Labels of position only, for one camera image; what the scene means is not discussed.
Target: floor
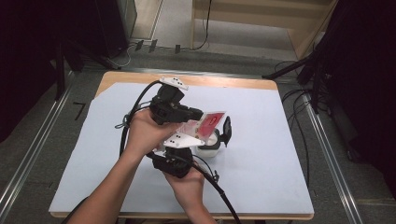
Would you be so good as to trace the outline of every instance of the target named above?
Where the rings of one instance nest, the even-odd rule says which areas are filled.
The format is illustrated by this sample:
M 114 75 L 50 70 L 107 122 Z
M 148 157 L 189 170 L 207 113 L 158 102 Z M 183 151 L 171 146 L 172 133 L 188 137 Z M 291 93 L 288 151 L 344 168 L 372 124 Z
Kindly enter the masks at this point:
M 156 48 L 154 52 L 149 52 L 147 46 L 139 51 L 129 49 L 114 61 L 116 63 L 130 61 L 122 67 L 124 71 L 144 68 L 155 72 L 150 69 L 165 69 L 205 72 L 219 76 L 261 78 L 261 75 L 271 74 L 274 70 L 290 64 L 288 61 L 296 60 L 288 37 L 282 29 L 241 27 L 215 22 L 209 23 L 209 44 L 206 44 L 204 50 L 184 50 L 175 54 L 175 45 L 188 46 L 190 44 L 189 21 L 181 19 L 189 18 L 187 16 L 189 16 L 190 3 L 190 1 L 163 0 L 157 26 L 151 38 L 158 39 L 157 46 L 163 48 Z M 171 17 L 171 9 L 177 7 L 180 7 L 177 14 L 180 16 L 179 19 Z M 196 21 L 195 25 L 202 27 L 202 22 Z M 196 46 L 202 41 L 199 37 L 203 35 L 202 31 L 200 33 L 197 29 Z M 233 32 L 235 35 L 224 37 L 223 34 L 227 32 Z M 0 223 L 59 223 L 61 221 L 59 218 L 51 217 L 48 208 L 77 141 L 87 108 L 106 71 L 95 62 L 86 60 L 85 64 L 82 73 L 73 73 L 70 76 L 70 92 L 64 100 L 62 110 L 36 155 L 35 162 L 30 167 L 30 173 L 26 176 L 24 185 L 19 189 L 18 197 L 15 198 L 13 206 L 7 213 L 7 218 L 0 219 Z M 276 80 L 280 96 L 301 88 L 296 84 L 295 78 L 296 73 L 290 72 Z M 0 156 L 4 158 L 0 164 L 1 190 L 5 189 L 24 155 L 29 151 L 40 125 L 53 107 L 54 93 L 55 87 L 49 89 L 12 135 L 0 144 Z M 293 96 L 284 105 L 287 117 L 293 112 L 295 97 Z M 75 103 L 87 105 L 78 119 L 76 117 L 81 106 Z M 310 221 L 293 221 L 293 223 L 396 223 L 396 202 L 391 197 L 382 175 L 370 164 L 349 161 L 345 151 L 345 142 L 337 132 L 332 119 L 324 112 L 321 112 L 319 117 L 331 143 L 334 157 L 358 207 L 362 222 L 348 218 L 346 207 L 340 198 L 340 191 L 334 184 L 335 179 L 326 160 L 323 146 L 318 140 L 308 111 L 303 110 L 298 118 L 307 140 L 309 162 L 306 159 L 303 138 L 297 125 L 291 129 L 291 134 L 304 174 L 310 177 L 309 191 L 315 216 Z M 288 221 L 268 220 L 267 223 L 286 224 Z

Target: table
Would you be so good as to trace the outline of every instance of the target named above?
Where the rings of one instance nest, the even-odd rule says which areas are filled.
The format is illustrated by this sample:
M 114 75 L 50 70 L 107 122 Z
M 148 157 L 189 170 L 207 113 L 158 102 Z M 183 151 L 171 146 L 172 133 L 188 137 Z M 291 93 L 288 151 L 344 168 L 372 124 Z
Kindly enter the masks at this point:
M 216 0 L 212 2 L 210 20 L 286 28 L 297 58 L 302 59 L 320 32 L 325 31 L 336 3 L 337 0 Z M 191 48 L 194 20 L 206 19 L 208 8 L 209 0 L 192 1 Z
M 106 176 L 118 158 L 121 130 L 114 128 L 151 81 L 174 75 L 107 72 L 49 208 L 65 217 Z M 207 163 L 241 219 L 311 219 L 313 206 L 274 81 L 178 76 L 190 85 L 183 105 L 226 111 L 233 137 Z M 157 90 L 143 98 L 152 98 Z M 213 187 L 204 202 L 215 218 L 232 219 Z M 120 211 L 121 217 L 187 218 L 162 173 L 145 158 Z

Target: white object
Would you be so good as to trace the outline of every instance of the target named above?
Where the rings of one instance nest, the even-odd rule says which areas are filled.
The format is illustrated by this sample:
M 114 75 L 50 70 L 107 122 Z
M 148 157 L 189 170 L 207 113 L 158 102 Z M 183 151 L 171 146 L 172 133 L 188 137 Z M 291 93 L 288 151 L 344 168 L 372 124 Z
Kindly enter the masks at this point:
M 72 211 L 106 177 L 119 157 L 122 130 L 114 126 L 146 87 L 116 83 L 92 101 L 49 208 L 53 215 Z M 151 88 L 142 101 L 157 91 Z M 314 214 L 278 91 L 194 86 L 183 98 L 183 105 L 224 110 L 232 118 L 232 142 L 227 149 L 221 145 L 217 156 L 206 162 L 218 171 L 219 185 L 241 217 L 277 218 L 285 214 L 293 219 Z M 207 209 L 214 216 L 230 214 L 218 192 L 208 183 L 204 188 Z M 184 216 L 184 211 L 163 173 L 153 168 L 150 158 L 144 158 L 120 214 Z
M 215 133 L 212 133 L 207 140 L 207 146 L 213 146 L 218 142 L 218 136 Z M 219 149 L 200 149 L 199 147 L 195 148 L 196 154 L 199 157 L 207 158 L 207 157 L 215 157 L 218 155 Z
M 178 87 L 179 89 L 187 91 L 189 86 L 184 85 L 184 83 L 178 77 L 161 77 L 160 81 L 162 83 L 168 84 L 170 86 Z
M 163 142 L 166 147 L 183 148 L 203 146 L 204 141 L 191 137 L 184 133 L 174 133 L 170 138 Z

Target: human hand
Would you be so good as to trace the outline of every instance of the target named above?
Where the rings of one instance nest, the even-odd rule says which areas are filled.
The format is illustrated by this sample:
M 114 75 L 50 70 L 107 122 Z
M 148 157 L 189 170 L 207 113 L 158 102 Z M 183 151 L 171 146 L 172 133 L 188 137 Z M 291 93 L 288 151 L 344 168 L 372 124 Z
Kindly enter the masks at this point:
M 192 223 L 216 223 L 203 203 L 204 176 L 191 167 L 183 178 L 163 173 L 174 190 L 178 203 L 183 207 Z
M 188 213 L 202 207 L 204 194 L 204 176 L 191 167 L 190 171 L 183 177 L 178 178 L 167 173 L 163 173 L 166 180 L 171 185 L 178 203 Z
M 138 111 L 130 123 L 125 151 L 134 152 L 143 157 L 156 148 L 161 141 L 175 133 L 179 126 L 180 124 L 177 123 L 158 125 L 151 118 L 149 109 Z

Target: gray carpet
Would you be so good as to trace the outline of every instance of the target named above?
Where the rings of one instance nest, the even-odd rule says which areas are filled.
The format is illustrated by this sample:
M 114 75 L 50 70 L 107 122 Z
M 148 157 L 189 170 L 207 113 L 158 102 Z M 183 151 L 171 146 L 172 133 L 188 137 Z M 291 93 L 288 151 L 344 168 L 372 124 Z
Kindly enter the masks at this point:
M 140 67 L 242 74 L 246 77 L 260 78 L 260 75 L 272 73 L 274 67 L 279 63 L 278 61 L 261 58 L 204 52 L 186 51 L 174 54 L 171 49 L 156 49 L 154 52 L 148 53 L 148 49 L 143 48 L 140 51 L 130 50 L 130 52 L 131 63 L 123 68 L 125 71 Z M 128 61 L 125 55 L 118 58 L 118 63 L 122 63 L 122 61 Z M 83 72 L 77 74 L 64 109 L 8 214 L 6 223 L 60 223 L 62 221 L 59 218 L 52 217 L 48 209 L 62 177 L 64 167 L 77 142 L 80 128 L 88 112 L 88 105 L 95 95 L 103 73 L 106 71 L 97 63 L 87 61 L 86 64 Z M 287 91 L 299 88 L 294 79 L 295 73 L 291 72 L 277 81 L 280 96 L 283 96 Z M 5 186 L 17 169 L 39 125 L 50 110 L 54 95 L 54 88 L 51 88 L 43 95 L 40 102 L 30 111 L 8 140 L 0 144 L 0 156 L 2 158 L 0 164 L 1 188 Z M 291 97 L 285 103 L 287 116 L 292 113 L 294 98 L 295 96 Z M 75 120 L 75 117 L 80 110 L 80 106 L 73 105 L 73 102 L 87 104 L 78 120 Z M 396 203 L 390 198 L 382 175 L 369 164 L 350 162 L 345 153 L 344 142 L 339 137 L 331 119 L 325 113 L 321 113 L 321 117 L 333 148 L 335 148 L 334 153 L 358 202 L 363 220 L 366 223 L 396 223 Z M 315 208 L 314 218 L 310 221 L 304 221 L 304 223 L 348 223 L 344 206 L 332 181 L 331 173 L 306 111 L 302 111 L 298 118 L 302 123 L 308 144 L 310 160 L 309 189 Z M 306 176 L 304 145 L 295 123 L 291 133 Z M 267 223 L 286 224 L 287 221 L 269 220 Z

